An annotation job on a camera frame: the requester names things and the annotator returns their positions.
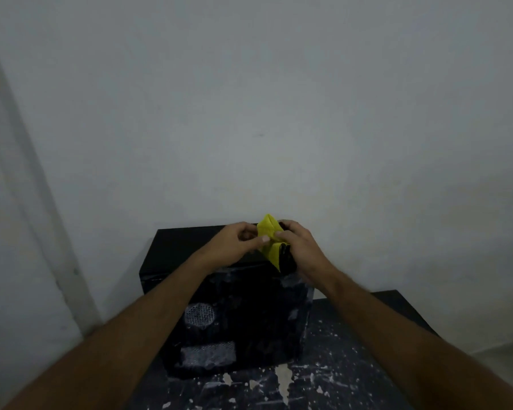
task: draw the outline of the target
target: table top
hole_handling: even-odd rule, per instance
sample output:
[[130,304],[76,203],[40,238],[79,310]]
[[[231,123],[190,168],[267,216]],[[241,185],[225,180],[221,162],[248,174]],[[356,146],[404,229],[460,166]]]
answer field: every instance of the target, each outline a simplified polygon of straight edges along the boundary
[[[397,291],[374,295],[435,333]],[[331,303],[314,300],[302,357],[281,366],[253,368],[191,380],[169,378],[159,357],[127,405],[154,409],[412,409]]]

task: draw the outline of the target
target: yellow fabric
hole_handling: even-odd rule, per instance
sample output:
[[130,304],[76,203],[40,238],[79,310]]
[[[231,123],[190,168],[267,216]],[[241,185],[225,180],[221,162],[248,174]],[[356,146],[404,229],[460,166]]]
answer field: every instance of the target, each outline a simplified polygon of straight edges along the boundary
[[258,235],[267,235],[270,237],[270,242],[260,249],[264,257],[272,262],[277,270],[280,270],[280,248],[282,244],[287,244],[280,241],[275,235],[275,232],[282,232],[280,224],[270,214],[266,214],[262,221],[257,225]]

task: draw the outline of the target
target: yellow cloth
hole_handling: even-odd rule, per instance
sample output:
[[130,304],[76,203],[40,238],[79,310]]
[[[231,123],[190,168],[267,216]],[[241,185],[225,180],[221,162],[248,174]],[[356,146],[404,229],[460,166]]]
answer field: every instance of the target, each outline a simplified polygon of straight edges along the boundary
[[260,249],[264,257],[272,262],[277,270],[280,270],[280,248],[282,244],[287,244],[280,241],[275,235],[275,232],[282,232],[280,224],[270,214],[266,214],[262,221],[257,225],[258,235],[267,235],[270,237],[270,242]]

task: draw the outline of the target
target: person's left hand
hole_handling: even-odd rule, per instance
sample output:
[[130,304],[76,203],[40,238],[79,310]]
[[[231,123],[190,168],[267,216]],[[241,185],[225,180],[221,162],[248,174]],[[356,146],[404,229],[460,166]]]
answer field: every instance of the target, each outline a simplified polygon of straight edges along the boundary
[[257,234],[256,226],[251,223],[229,224],[192,256],[211,273],[236,263],[247,252],[260,249],[270,241],[270,237],[257,237]]

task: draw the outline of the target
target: skin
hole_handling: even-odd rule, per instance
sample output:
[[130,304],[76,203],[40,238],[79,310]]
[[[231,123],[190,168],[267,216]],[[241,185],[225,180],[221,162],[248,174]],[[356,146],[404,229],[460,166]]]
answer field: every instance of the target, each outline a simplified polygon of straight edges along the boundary
[[[513,409],[513,388],[391,310],[325,257],[312,234],[282,220],[299,273],[321,290],[416,409]],[[120,409],[205,276],[261,248],[249,223],[224,227],[167,279],[22,390],[5,410]]]

